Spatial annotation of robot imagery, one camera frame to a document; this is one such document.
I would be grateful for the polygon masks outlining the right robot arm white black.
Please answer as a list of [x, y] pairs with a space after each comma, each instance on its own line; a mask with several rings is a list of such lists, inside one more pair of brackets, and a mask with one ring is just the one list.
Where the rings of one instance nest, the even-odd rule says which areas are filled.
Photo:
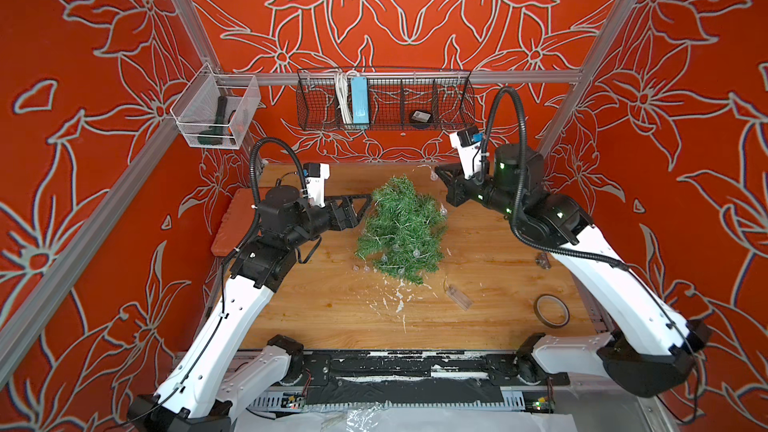
[[474, 201], [502, 214], [517, 240], [564, 265], [616, 326], [592, 336], [531, 335], [515, 354], [521, 381], [537, 385], [561, 373], [592, 375], [652, 398], [699, 377], [697, 354], [710, 328], [666, 304], [619, 257], [586, 210], [547, 189], [544, 158], [527, 144], [514, 88], [497, 92], [485, 129], [470, 126], [449, 138], [459, 160], [434, 169], [447, 187], [447, 202], [458, 207]]

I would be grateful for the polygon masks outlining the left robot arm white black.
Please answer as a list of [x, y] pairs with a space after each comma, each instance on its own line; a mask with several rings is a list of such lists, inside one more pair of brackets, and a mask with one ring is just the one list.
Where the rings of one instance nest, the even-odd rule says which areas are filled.
[[[298, 187], [259, 189], [260, 149], [274, 144], [288, 153]], [[139, 431], [232, 431], [248, 407], [272, 385], [294, 383], [304, 373], [301, 343], [276, 335], [233, 374], [227, 372], [255, 319], [290, 270], [307, 263], [306, 243], [319, 246], [328, 231], [356, 228], [372, 202], [369, 194], [327, 197], [322, 164], [300, 162], [284, 141], [262, 138], [249, 156], [253, 220], [221, 269], [221, 296], [189, 350], [151, 394], [131, 403], [126, 425]]]

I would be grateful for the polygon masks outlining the small black device in basket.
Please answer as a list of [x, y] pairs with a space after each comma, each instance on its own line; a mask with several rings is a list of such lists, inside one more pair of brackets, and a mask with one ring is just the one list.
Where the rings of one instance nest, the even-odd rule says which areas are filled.
[[410, 113], [409, 121], [415, 128], [423, 129], [433, 123], [433, 115], [427, 111], [415, 110]]

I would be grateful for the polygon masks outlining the light blue box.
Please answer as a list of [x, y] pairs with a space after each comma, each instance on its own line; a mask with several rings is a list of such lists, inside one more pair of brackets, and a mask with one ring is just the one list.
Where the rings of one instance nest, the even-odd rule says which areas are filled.
[[366, 129], [370, 124], [368, 80], [364, 76], [353, 76], [350, 79], [351, 104], [353, 125]]

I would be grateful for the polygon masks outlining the orange plastic tool case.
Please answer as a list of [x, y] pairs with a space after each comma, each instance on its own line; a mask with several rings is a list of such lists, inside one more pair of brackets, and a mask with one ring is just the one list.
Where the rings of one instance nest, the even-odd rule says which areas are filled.
[[211, 253], [214, 257], [227, 256], [241, 243], [252, 225], [254, 212], [251, 189], [241, 188], [237, 190], [224, 213], [211, 245]]

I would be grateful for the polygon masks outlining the clear battery pack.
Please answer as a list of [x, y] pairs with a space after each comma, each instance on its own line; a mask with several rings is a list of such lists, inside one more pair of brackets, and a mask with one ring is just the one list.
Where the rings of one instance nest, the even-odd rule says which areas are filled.
[[455, 285], [449, 285], [445, 293], [463, 311], [468, 311], [473, 305], [473, 301]]

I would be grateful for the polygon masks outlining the dark green handled tool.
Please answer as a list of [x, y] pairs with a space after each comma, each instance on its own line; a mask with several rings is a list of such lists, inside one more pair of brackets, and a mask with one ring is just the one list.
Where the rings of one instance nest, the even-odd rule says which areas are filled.
[[228, 98], [221, 95], [217, 100], [217, 108], [213, 123], [198, 134], [198, 143], [202, 146], [221, 145], [226, 135], [226, 109]]

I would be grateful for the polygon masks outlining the clear acrylic wall bin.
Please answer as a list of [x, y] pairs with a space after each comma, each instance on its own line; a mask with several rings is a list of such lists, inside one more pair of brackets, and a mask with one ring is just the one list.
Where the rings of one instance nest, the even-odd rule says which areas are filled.
[[[226, 135], [221, 145], [202, 146], [198, 143], [198, 134], [213, 123], [221, 95], [228, 98]], [[205, 63], [171, 107], [171, 115], [191, 148], [237, 150], [260, 104], [261, 90], [255, 76], [218, 73]]]

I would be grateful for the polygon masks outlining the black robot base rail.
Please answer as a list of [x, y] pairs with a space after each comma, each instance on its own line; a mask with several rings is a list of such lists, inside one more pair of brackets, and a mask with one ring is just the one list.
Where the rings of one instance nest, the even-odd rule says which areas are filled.
[[308, 350], [303, 373], [283, 387], [326, 386], [336, 381], [392, 382], [425, 379], [478, 380], [523, 386], [513, 351], [484, 350]]

